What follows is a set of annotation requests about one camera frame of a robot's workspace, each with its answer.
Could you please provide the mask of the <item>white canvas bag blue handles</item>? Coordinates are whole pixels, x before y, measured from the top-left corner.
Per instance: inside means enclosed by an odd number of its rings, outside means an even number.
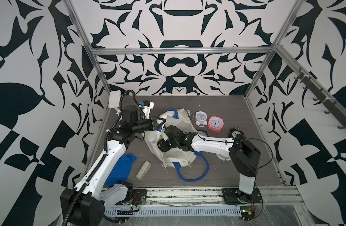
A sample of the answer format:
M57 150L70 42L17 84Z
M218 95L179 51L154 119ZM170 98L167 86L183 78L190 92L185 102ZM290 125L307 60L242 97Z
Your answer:
M191 113L185 109L169 109L159 117L165 123L155 131L146 132L145 141L153 153L166 167L175 168L178 176L185 182L202 180L209 172L209 163L203 154L196 152L191 146L192 138L197 135L191 119ZM206 166L203 175L196 179L186 179L180 169L189 166L196 158L201 158Z

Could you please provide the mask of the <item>small white twin-bell clock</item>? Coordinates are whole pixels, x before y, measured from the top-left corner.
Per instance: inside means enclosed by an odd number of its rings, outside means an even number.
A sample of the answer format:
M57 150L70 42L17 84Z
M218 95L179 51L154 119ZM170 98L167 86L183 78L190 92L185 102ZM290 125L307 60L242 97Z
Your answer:
M206 112L204 111L198 111L195 113L195 124L198 127L205 127L207 126L208 122L208 117Z

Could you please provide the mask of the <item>pink alarm clock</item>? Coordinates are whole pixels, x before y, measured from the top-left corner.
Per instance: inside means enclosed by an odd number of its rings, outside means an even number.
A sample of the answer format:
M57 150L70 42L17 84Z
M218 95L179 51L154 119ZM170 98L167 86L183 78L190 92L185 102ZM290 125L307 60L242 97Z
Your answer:
M218 116L212 116L208 120L208 130L219 133L224 126L224 121Z

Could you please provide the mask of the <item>small black alarm clock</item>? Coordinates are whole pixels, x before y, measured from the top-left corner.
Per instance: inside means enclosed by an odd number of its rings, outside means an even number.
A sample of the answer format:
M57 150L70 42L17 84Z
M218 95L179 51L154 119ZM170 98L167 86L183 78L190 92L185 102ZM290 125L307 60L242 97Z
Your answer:
M197 133L198 133L198 135L201 136L201 137L207 137L207 136L208 136L207 132L202 131L202 130L198 130Z

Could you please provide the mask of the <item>white twin-bell alarm clock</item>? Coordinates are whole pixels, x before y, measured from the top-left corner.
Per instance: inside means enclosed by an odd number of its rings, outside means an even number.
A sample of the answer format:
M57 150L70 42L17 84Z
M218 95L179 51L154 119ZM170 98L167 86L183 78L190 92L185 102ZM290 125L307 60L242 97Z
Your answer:
M185 110L186 114L188 117L190 117L192 115L192 113L189 110Z

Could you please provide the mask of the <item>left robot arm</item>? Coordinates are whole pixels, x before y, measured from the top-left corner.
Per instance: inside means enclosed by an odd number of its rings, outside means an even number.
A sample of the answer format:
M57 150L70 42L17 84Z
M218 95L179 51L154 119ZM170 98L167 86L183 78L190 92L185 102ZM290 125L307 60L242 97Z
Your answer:
M120 110L112 128L107 130L104 149L96 162L73 189L66 188L60 196L64 226L97 226L103 219L117 222L105 216L105 210L126 200L132 185L121 181L105 192L102 188L136 134L155 131L166 122L165 118L149 116L149 111L141 106L128 105Z

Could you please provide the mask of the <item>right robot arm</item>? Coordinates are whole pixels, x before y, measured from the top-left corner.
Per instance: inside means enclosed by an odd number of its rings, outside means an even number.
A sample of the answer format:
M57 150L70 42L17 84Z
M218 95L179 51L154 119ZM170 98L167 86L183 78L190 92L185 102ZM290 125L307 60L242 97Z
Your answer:
M238 193L251 195L254 190L261 152L244 135L237 134L229 138L201 136L198 132L183 132L176 126L163 131L165 138L157 143L158 148L167 153L178 148L184 152L214 153L230 158L239 172Z

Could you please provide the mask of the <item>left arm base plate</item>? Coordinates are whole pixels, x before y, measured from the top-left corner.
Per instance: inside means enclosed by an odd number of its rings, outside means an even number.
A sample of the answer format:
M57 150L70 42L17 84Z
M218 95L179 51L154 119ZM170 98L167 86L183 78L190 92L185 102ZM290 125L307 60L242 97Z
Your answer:
M116 205L140 205L145 203L147 198L147 190L146 189L133 189L129 190L125 199L116 203Z

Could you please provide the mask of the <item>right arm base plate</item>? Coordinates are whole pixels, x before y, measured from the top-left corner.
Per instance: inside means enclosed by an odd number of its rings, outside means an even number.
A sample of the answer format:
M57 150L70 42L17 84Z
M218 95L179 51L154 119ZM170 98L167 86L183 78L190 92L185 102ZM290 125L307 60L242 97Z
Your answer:
M251 195L241 192L238 188L223 188L222 196L225 204L244 205L252 203L262 203L262 195L258 188L253 189Z

